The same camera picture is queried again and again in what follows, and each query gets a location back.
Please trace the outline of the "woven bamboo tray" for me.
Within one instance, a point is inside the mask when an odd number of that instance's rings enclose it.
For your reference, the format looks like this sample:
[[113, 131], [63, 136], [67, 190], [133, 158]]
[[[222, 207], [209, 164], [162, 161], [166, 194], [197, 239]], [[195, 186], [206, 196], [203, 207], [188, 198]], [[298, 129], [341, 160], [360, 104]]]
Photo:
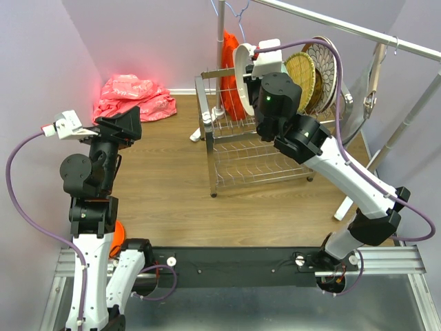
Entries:
[[313, 59], [305, 52], [297, 52], [285, 61], [285, 67], [293, 82], [302, 89], [299, 111], [304, 112], [312, 98], [316, 84]]

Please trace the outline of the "orange plate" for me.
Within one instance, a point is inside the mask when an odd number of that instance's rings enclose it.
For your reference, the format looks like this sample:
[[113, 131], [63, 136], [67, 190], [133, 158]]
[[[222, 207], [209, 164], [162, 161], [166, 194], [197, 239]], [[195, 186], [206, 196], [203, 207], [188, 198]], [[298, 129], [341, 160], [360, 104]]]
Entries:
[[114, 258], [118, 255], [124, 240], [125, 240], [125, 228], [123, 227], [123, 224], [119, 220], [117, 220], [115, 224], [113, 241], [110, 247], [110, 253], [109, 253], [110, 258]]

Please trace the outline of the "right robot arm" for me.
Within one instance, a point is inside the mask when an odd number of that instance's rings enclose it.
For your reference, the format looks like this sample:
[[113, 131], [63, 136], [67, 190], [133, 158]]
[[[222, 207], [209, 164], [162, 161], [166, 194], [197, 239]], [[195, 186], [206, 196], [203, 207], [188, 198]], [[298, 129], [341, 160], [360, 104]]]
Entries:
[[364, 167], [354, 170], [359, 163], [342, 155], [330, 131], [315, 118], [298, 113], [302, 89], [288, 74], [273, 72], [243, 81], [262, 141], [272, 142], [286, 157], [320, 173], [358, 206], [349, 225], [327, 235], [314, 257], [316, 265], [333, 270], [355, 249], [380, 245], [395, 234], [410, 191], [382, 182]]

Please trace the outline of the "white ringed grey plate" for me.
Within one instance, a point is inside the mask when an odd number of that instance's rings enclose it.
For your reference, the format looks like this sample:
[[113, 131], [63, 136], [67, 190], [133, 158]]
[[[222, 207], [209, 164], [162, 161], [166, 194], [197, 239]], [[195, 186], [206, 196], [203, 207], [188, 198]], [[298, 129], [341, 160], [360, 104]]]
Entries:
[[236, 90], [245, 113], [254, 116], [254, 109], [250, 105], [247, 84], [244, 78], [247, 76], [246, 67], [251, 63], [254, 55], [255, 46], [249, 43], [240, 44], [233, 53], [234, 76], [236, 80]]

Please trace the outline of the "yellow patterned dark plate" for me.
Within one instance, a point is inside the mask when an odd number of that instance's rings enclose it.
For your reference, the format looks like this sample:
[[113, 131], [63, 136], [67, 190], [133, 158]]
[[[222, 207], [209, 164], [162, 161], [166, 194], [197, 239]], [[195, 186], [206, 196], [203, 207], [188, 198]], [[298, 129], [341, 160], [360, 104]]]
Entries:
[[314, 111], [314, 108], [318, 104], [321, 98], [322, 90], [323, 90], [323, 80], [320, 71], [316, 68], [315, 69], [315, 77], [316, 81], [314, 84], [314, 91], [313, 94], [309, 100], [309, 103], [305, 107], [305, 113], [311, 114]]

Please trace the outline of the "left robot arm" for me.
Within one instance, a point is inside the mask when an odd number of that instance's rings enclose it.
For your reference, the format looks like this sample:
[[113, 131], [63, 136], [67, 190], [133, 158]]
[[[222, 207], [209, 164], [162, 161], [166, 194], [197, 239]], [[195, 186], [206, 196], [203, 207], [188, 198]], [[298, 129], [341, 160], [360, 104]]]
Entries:
[[119, 200], [112, 188], [122, 156], [142, 135], [140, 109], [99, 117], [81, 140], [87, 155], [71, 154], [60, 166], [63, 189], [71, 197], [69, 220], [75, 256], [74, 287], [66, 330], [124, 330], [124, 310], [136, 277], [155, 264], [147, 239], [126, 239], [121, 261], [107, 275]]

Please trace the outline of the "small floral brown-rim plate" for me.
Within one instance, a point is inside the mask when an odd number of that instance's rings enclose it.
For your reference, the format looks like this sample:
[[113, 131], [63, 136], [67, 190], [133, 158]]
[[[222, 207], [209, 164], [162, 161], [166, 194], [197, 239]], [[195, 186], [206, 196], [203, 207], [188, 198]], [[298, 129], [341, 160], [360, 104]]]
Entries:
[[323, 90], [321, 98], [313, 111], [320, 113], [334, 95], [336, 87], [336, 60], [328, 47], [317, 43], [307, 44], [302, 51], [313, 59], [315, 69], [317, 68], [322, 76]]

